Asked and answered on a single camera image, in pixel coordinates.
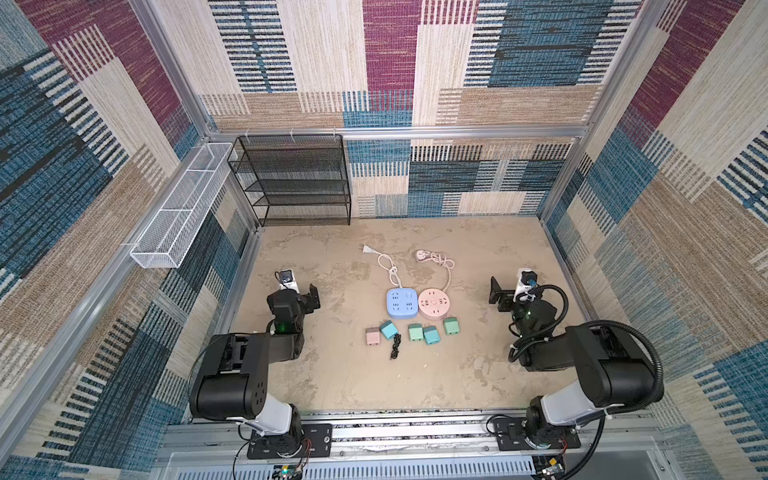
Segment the teal charger adapter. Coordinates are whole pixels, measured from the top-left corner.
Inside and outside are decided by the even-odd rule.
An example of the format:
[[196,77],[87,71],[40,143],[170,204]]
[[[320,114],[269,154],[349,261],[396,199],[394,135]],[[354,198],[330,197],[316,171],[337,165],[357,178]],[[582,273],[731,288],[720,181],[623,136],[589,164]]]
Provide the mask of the teal charger adapter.
[[427,345],[434,345],[441,341],[439,331],[435,326],[423,328],[423,339]]

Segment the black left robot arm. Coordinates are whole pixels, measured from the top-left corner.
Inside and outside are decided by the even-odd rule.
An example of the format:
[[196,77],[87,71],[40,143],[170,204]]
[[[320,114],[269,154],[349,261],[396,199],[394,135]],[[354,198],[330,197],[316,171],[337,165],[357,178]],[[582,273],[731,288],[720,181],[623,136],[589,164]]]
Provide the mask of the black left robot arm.
[[303,432],[298,408],[268,392],[269,367],[300,357],[304,320],[321,307],[318,289],[301,294],[281,289],[267,297],[273,319],[261,333],[212,337],[192,382],[193,418],[231,421],[251,429],[252,452],[283,458],[307,455],[311,440]]

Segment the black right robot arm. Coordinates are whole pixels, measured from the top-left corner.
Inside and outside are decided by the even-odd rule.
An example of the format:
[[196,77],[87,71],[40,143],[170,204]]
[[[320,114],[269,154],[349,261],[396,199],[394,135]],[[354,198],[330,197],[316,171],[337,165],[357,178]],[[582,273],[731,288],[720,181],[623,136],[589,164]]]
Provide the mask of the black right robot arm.
[[534,271],[521,271],[513,290],[492,279],[488,301],[511,316],[510,363],[532,373],[572,368],[577,375],[562,389],[535,397],[522,417],[489,417],[489,432],[500,450],[577,447],[577,427],[643,410],[663,398],[663,365],[649,339],[612,320],[565,325],[566,292],[539,283]]

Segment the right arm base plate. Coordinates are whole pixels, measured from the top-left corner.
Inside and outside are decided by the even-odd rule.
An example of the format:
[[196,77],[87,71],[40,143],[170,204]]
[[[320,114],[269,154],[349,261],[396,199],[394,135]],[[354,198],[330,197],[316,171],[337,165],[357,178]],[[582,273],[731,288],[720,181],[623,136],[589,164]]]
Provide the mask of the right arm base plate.
[[523,417],[493,415],[486,427],[496,439],[500,451],[558,450],[580,448],[582,443],[575,427],[554,426]]

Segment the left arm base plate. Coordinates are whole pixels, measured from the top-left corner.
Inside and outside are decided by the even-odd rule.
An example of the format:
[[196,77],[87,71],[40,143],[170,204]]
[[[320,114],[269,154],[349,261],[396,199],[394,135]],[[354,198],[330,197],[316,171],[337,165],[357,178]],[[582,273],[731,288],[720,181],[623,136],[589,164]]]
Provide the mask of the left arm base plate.
[[246,457],[249,460],[326,458],[330,456],[333,427],[331,424],[308,424],[291,427],[282,435],[251,433]]

